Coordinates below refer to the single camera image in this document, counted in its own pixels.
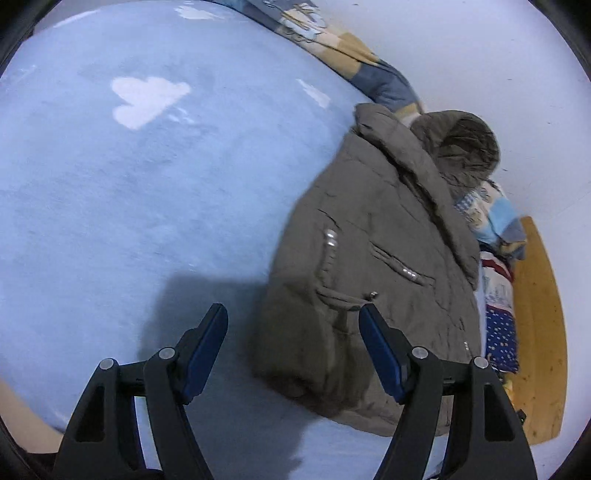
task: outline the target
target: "folded clothes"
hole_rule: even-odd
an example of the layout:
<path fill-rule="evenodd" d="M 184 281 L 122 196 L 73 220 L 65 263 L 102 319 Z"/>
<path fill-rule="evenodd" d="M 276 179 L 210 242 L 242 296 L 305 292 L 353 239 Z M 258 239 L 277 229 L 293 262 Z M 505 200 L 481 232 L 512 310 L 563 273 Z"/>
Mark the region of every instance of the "folded clothes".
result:
<path fill-rule="evenodd" d="M 456 204 L 476 239 L 497 255 L 511 260 L 525 257 L 525 231 L 501 187 L 485 180 Z"/>
<path fill-rule="evenodd" d="M 486 304 L 486 358 L 493 368 L 516 373 L 517 336 L 513 312 L 513 275 L 490 252 L 480 252 Z"/>

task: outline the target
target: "jacket hood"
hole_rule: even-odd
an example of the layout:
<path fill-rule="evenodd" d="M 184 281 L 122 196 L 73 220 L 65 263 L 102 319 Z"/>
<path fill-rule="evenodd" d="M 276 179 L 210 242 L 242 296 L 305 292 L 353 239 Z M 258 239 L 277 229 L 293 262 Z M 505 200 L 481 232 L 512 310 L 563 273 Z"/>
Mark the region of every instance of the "jacket hood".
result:
<path fill-rule="evenodd" d="M 410 130 L 433 159 L 455 202 L 486 180 L 499 163 L 495 134 L 472 113 L 425 113 Z"/>

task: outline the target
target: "jacket pocket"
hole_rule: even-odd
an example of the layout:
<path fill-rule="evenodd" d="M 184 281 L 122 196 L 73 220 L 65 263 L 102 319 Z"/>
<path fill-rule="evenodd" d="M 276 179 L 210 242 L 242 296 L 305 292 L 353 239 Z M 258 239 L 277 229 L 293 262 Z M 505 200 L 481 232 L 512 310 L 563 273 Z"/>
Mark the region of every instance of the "jacket pocket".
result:
<path fill-rule="evenodd" d="M 336 310 L 359 310 L 368 301 L 341 293 L 335 290 L 337 253 L 339 248 L 338 234 L 332 228 L 324 230 L 322 258 L 316 277 L 316 294 L 330 308 Z"/>
<path fill-rule="evenodd" d="M 407 280 L 416 283 L 422 286 L 433 286 L 434 279 L 419 273 L 406 264 L 404 264 L 401 260 L 396 258 L 394 255 L 387 253 L 386 251 L 382 250 L 380 247 L 375 245 L 373 242 L 369 244 L 369 249 L 371 254 L 384 262 L 387 266 L 389 266 L 392 270 L 398 273 L 400 276 L 406 278 Z"/>

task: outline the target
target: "metal screw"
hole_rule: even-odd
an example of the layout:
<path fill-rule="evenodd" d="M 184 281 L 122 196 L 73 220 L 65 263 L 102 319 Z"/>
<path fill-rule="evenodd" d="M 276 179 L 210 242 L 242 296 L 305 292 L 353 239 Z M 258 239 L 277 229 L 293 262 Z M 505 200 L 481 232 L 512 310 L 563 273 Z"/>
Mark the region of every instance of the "metal screw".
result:
<path fill-rule="evenodd" d="M 169 358 L 174 357 L 174 354 L 176 352 L 174 351 L 174 348 L 172 347 L 165 347 L 162 350 L 160 350 L 158 352 L 158 356 L 162 359 L 162 360 L 168 360 Z"/>
<path fill-rule="evenodd" d="M 486 368 L 488 367 L 488 360 L 484 357 L 477 356 L 474 359 L 474 365 L 476 365 L 478 368 Z"/>
<path fill-rule="evenodd" d="M 100 361 L 99 368 L 101 370 L 108 370 L 115 364 L 115 361 L 112 358 L 105 358 Z"/>
<path fill-rule="evenodd" d="M 422 346 L 416 346 L 413 348 L 413 356 L 416 358 L 427 358 L 428 355 L 429 352 L 427 352 L 427 349 Z"/>

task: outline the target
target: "white wall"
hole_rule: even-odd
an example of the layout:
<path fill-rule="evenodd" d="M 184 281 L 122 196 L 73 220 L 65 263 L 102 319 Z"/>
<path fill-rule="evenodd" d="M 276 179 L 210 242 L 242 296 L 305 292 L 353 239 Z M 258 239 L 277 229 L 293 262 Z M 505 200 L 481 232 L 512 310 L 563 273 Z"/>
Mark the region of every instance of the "white wall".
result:
<path fill-rule="evenodd" d="M 538 474 L 548 478 L 591 416 L 591 83 L 527 0 L 316 2 L 401 70 L 429 110 L 473 112 L 498 137 L 496 179 L 540 229 L 566 322 L 563 428 L 534 448 Z"/>

